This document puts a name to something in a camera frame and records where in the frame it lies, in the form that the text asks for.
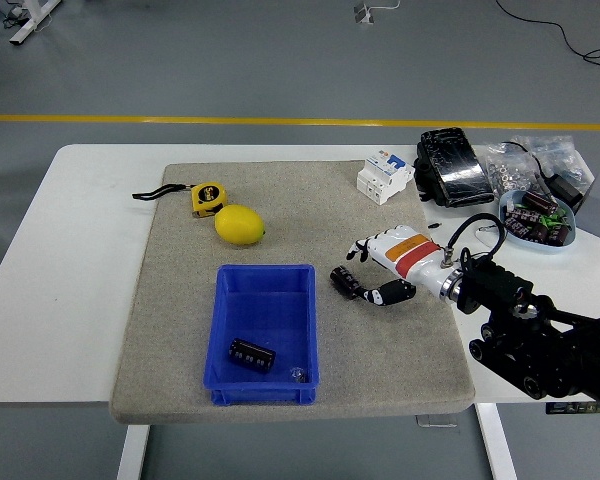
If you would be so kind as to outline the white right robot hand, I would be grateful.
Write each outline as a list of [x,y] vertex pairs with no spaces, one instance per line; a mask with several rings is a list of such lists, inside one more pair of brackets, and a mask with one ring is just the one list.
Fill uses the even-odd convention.
[[450,267],[443,266],[442,247],[405,225],[355,241],[346,259],[351,260],[357,254],[361,262],[372,260],[397,277],[375,289],[366,289],[354,280],[349,282],[348,288],[354,296],[378,306],[409,300],[418,286],[439,299],[450,300],[461,277],[454,262]]

